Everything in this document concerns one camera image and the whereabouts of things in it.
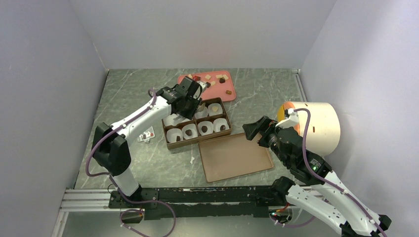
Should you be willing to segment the gold box lid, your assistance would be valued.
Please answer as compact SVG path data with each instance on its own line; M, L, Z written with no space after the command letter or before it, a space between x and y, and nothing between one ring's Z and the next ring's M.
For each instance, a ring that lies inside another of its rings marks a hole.
M227 135L198 143L206 181L213 183L272 169L269 150L244 133Z

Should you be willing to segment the rose gold tongs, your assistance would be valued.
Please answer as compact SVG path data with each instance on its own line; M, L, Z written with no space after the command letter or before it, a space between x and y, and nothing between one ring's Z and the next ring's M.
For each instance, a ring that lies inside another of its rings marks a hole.
M202 103L202 104L200 104L199 106L198 106L198 108L197 108L197 113L201 113L201 112L203 112L203 111L206 111L208 108L206 107L206 104L205 103Z

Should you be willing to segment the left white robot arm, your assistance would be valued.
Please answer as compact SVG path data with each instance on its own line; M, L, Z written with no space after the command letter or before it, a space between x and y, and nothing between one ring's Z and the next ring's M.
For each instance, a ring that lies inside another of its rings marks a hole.
M142 188L130 170L131 155L129 147L143 132L155 122L170 115L192 119L202 102L202 94L209 87L203 81L185 77L173 87L163 87L158 91L148 91L151 99L141 108L111 125L99 124L94 133L92 149L87 157L85 171L89 177L91 159L105 168L115 183L122 201L128 207L136 207L142 198Z

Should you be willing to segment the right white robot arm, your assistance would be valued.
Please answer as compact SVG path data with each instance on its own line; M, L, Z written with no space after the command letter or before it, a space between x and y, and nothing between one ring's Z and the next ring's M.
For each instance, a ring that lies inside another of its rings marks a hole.
M299 206L314 217L335 228L343 237L386 236L392 221L384 214L367 208L342 183L323 157L307 149L307 135L298 133L288 124L292 116L275 121L267 116L242 126L246 139L261 134L258 145L269 148L299 181L319 192L325 200L311 197L289 178L280 177L271 185L272 200Z

